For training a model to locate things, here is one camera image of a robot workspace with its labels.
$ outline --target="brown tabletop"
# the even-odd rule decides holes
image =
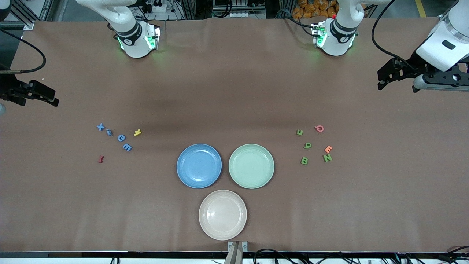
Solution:
[[[383,19],[376,39],[408,58],[435,22]],[[198,221],[204,197],[220,189],[246,203],[235,239],[250,250],[468,244],[469,93],[412,93],[412,80],[378,91],[376,71],[390,57],[373,46],[373,23],[364,19],[351,50],[330,57],[283,20],[167,22],[161,50],[132,59],[105,22],[37,22],[24,37],[47,65],[18,77],[52,87],[60,105],[6,103],[1,250],[226,250]],[[39,63],[21,44],[12,68]],[[205,189],[176,174],[179,154],[195,143],[223,160]],[[231,153],[247,143],[275,160],[260,189],[238,186],[228,172]]]

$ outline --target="white plate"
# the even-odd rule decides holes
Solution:
[[[239,235],[248,212],[239,195],[228,190],[218,190],[202,201],[199,222],[203,231],[216,240],[229,240]]]

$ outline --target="blue plate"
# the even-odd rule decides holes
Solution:
[[[195,144],[179,155],[176,170],[185,185],[196,189],[205,188],[220,176],[221,157],[211,146]]]

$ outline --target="yellow floor stripe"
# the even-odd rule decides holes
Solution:
[[[420,17],[427,17],[424,6],[422,5],[422,0],[415,0],[415,4],[417,5],[418,14]]]

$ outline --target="black cable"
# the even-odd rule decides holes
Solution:
[[[211,3],[212,1],[211,0],[203,0],[202,1],[203,4],[201,4],[199,6],[199,9],[196,10],[196,13],[198,12],[199,14],[201,14],[202,12],[204,13],[204,19],[207,18],[207,11],[210,11],[210,9],[212,8],[211,6]]]
[[[258,255],[260,252],[263,252],[263,251],[275,252],[275,253],[277,253],[278,255],[280,255],[282,258],[284,258],[284,259],[288,260],[289,262],[291,262],[291,264],[298,264],[298,263],[296,263],[295,261],[293,261],[291,258],[285,256],[284,254],[282,254],[282,253],[280,253],[280,252],[278,252],[278,251],[276,251],[276,250],[274,250],[274,249],[270,249],[270,248],[263,248],[263,249],[260,249],[260,250],[256,251],[256,252],[254,253],[253,258],[252,258],[253,264],[258,264],[258,263],[257,263],[257,255]]]
[[[20,37],[17,37],[17,36],[15,36],[15,35],[13,35],[13,34],[10,33],[10,32],[5,31],[3,28],[0,28],[0,31],[2,31],[3,33],[5,33],[5,34],[7,34],[7,35],[9,35],[9,36],[11,36],[11,37],[13,37],[13,38],[15,38],[15,39],[21,41],[21,42],[24,42],[24,43],[28,44],[30,47],[32,47],[32,48],[35,49],[37,52],[39,52],[39,54],[41,54],[41,56],[42,56],[42,63],[41,63],[41,65],[39,65],[38,67],[35,67],[35,68],[31,69],[31,70],[19,70],[19,73],[35,72],[35,71],[40,70],[40,69],[42,69],[42,68],[44,67],[44,65],[45,65],[45,55],[44,55],[44,53],[42,53],[42,51],[40,51],[38,48],[36,48],[36,46],[34,46],[33,44],[29,43],[28,41],[26,41],[26,40],[24,40],[24,39],[22,39],[22,38],[20,38]]]
[[[299,26],[300,26],[300,24],[301,24],[301,23],[299,23],[298,21],[296,21],[295,19],[293,19],[293,18],[291,18],[291,17],[286,17],[286,16],[284,16],[284,17],[280,17],[280,18],[288,19],[288,20],[292,21],[293,23],[295,23],[295,24],[297,24],[297,25],[299,25]],[[314,28],[314,26],[310,26],[310,25],[306,25],[306,24],[303,24],[303,27],[305,27],[305,28]]]
[[[191,10],[189,10],[189,9],[185,8],[185,7],[182,5],[182,3],[179,3],[179,4],[181,5],[181,7],[182,7],[182,9],[183,9],[183,10],[186,10],[186,11],[188,11],[189,13],[193,14],[194,16],[196,16],[196,15],[197,15],[196,13],[192,12]]]
[[[376,43],[376,40],[375,40],[375,29],[376,29],[376,25],[378,24],[378,21],[380,20],[381,16],[384,14],[384,12],[386,12],[386,10],[389,8],[390,5],[392,5],[394,3],[394,1],[396,0],[391,0],[391,2],[389,2],[389,4],[383,9],[383,11],[381,11],[381,14],[379,14],[379,16],[376,18],[376,21],[375,21],[375,24],[373,25],[373,29],[371,30],[371,40],[373,41],[373,44],[382,52],[400,60],[402,63],[404,63],[405,65],[407,65],[409,68],[411,68],[412,70],[414,71],[417,71],[416,68],[412,67],[406,60],[402,59],[401,57],[399,57],[398,55],[394,54],[394,53],[391,53],[385,49],[383,49],[378,43]]]
[[[366,11],[368,9],[372,9],[373,7],[377,7],[378,5],[369,5],[366,8],[363,9],[363,11]]]
[[[312,264],[311,261],[309,261],[308,257],[302,254],[301,258],[298,258],[299,261],[301,261],[302,264]]]
[[[144,11],[140,8],[140,6],[137,6],[138,9],[140,9],[140,12],[142,12],[142,15],[144,16],[144,19],[145,19],[145,22],[148,22],[148,19],[146,18],[146,15],[144,13]]]
[[[113,27],[111,26],[111,23],[109,23],[109,22],[107,23],[107,28],[108,28],[109,30],[114,31]],[[117,34],[114,34],[113,39],[117,40]]]
[[[298,22],[300,23],[301,28],[304,30],[304,32],[306,32],[306,34],[308,34],[308,35],[310,35],[310,36],[313,36],[313,37],[317,37],[317,38],[320,37],[320,36],[317,35],[317,34],[309,33],[309,32],[304,28],[303,23],[301,23],[300,18],[298,18]]]
[[[377,8],[378,8],[378,5],[376,5],[375,8],[373,8],[373,10],[371,11],[371,13],[370,13],[367,17],[371,17],[371,16],[375,13],[375,11],[376,11]]]
[[[319,260],[316,264],[320,264],[321,262],[325,261],[326,259],[330,258],[332,256],[326,256],[325,258]]]
[[[466,248],[469,248],[469,246],[459,247],[459,248],[457,248],[457,249],[448,251],[447,253],[455,253],[455,252],[457,252],[457,251],[459,251],[459,250],[461,250],[461,249],[466,249]]]
[[[414,256],[414,258],[415,258],[418,262],[420,262],[421,264],[427,264],[427,263],[423,262],[422,260],[420,260],[420,258],[418,258],[417,256]]]
[[[226,8],[225,12],[221,16],[218,16],[216,14],[213,14],[213,16],[218,17],[218,18],[226,17],[227,15],[229,15],[231,13],[232,8],[233,8],[233,2],[232,2],[232,0],[229,0],[229,2],[227,3],[227,8]]]
[[[177,7],[177,10],[179,11],[179,13],[181,14],[181,20],[185,20],[184,18],[184,14],[181,12],[181,10],[179,9],[179,5],[176,3],[176,7]]]
[[[120,264],[120,263],[121,263],[121,259],[120,259],[119,257],[115,257],[115,256],[111,259],[111,263],[110,263],[110,264],[113,264],[113,263],[114,263],[114,260],[115,260],[116,258],[117,258],[117,263],[116,263],[116,264]]]
[[[349,258],[342,258],[342,259],[345,260],[345,261],[350,261],[350,264],[362,264],[362,263],[360,262],[360,259],[359,259],[359,258],[357,258],[358,262],[354,261],[353,258],[352,258],[352,259],[349,259]]]
[[[406,257],[406,260],[407,260],[407,264],[413,264],[413,263],[412,263],[412,260],[410,260],[410,257],[409,257],[409,256],[412,257],[409,253],[406,253],[406,254],[405,254],[405,257]]]

